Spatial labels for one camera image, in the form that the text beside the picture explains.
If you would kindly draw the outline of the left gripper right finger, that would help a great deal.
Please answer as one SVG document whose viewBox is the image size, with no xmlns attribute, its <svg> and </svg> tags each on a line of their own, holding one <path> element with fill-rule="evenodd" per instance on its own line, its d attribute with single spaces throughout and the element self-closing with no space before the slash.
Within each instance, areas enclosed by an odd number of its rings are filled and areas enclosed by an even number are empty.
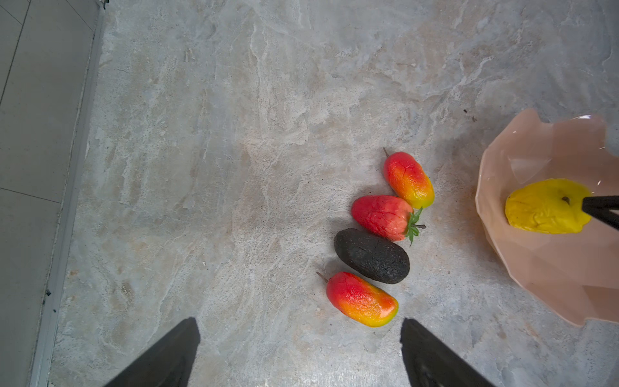
<svg viewBox="0 0 619 387">
<path fill-rule="evenodd" d="M 493 386 L 415 319 L 404 319 L 401 345 L 411 386 Z"/>
</svg>

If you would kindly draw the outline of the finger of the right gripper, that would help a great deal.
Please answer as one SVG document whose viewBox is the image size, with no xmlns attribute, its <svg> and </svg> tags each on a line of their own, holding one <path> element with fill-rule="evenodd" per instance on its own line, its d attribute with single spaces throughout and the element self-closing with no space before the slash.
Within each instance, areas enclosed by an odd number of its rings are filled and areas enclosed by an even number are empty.
<svg viewBox="0 0 619 387">
<path fill-rule="evenodd" d="M 583 199 L 582 211 L 606 225 L 619 230 L 619 196 L 593 196 Z"/>
</svg>

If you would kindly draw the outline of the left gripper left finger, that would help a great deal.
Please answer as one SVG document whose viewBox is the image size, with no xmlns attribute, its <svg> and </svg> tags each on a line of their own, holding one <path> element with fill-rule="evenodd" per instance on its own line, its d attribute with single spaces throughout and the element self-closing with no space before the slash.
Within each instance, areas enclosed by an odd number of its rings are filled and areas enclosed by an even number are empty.
<svg viewBox="0 0 619 387">
<path fill-rule="evenodd" d="M 109 381 L 106 387 L 186 387 L 200 341 L 196 319 L 184 319 Z"/>
</svg>

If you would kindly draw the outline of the yellow fake fruit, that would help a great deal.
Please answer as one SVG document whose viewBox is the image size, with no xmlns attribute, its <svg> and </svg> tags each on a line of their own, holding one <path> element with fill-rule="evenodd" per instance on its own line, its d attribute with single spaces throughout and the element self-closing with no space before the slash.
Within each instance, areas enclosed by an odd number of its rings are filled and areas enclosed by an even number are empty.
<svg viewBox="0 0 619 387">
<path fill-rule="evenodd" d="M 556 178 L 515 190 L 506 199 L 505 215 L 510 226 L 551 235 L 576 234 L 591 222 L 582 210 L 591 195 L 585 185 Z"/>
</svg>

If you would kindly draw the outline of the red-yellow mango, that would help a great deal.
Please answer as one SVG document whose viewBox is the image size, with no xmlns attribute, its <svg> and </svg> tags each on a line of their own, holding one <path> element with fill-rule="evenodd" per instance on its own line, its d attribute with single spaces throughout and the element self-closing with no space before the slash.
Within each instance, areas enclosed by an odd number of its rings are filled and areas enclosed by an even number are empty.
<svg viewBox="0 0 619 387">
<path fill-rule="evenodd" d="M 340 272 L 327 279 L 317 272 L 327 284 L 330 303 L 346 315 L 368 327 L 383 327 L 398 313 L 398 301 L 384 290 L 348 272 Z"/>
<path fill-rule="evenodd" d="M 383 175 L 396 195 L 414 209 L 427 209 L 435 201 L 434 187 L 422 166 L 408 153 L 387 156 Z"/>
</svg>

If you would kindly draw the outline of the black fake avocado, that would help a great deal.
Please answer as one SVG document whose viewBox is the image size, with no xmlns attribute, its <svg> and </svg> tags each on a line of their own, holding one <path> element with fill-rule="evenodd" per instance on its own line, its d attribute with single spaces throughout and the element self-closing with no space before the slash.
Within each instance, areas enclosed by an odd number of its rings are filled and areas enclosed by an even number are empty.
<svg viewBox="0 0 619 387">
<path fill-rule="evenodd" d="M 374 281 L 397 284 L 409 275 L 408 254 L 389 240 L 348 228 L 336 234 L 334 245 L 341 261 Z"/>
</svg>

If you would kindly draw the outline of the red fake strawberry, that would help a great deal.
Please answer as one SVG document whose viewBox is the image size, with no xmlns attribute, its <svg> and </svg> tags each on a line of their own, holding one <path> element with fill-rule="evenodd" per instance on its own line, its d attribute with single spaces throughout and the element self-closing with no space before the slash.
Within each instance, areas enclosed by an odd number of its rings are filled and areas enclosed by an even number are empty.
<svg viewBox="0 0 619 387">
<path fill-rule="evenodd" d="M 404 199 L 390 195 L 364 196 L 351 207 L 351 215 L 359 225 L 392 242 L 413 243 L 420 230 L 427 228 L 419 222 L 421 214 L 422 209 L 415 212 Z"/>
</svg>

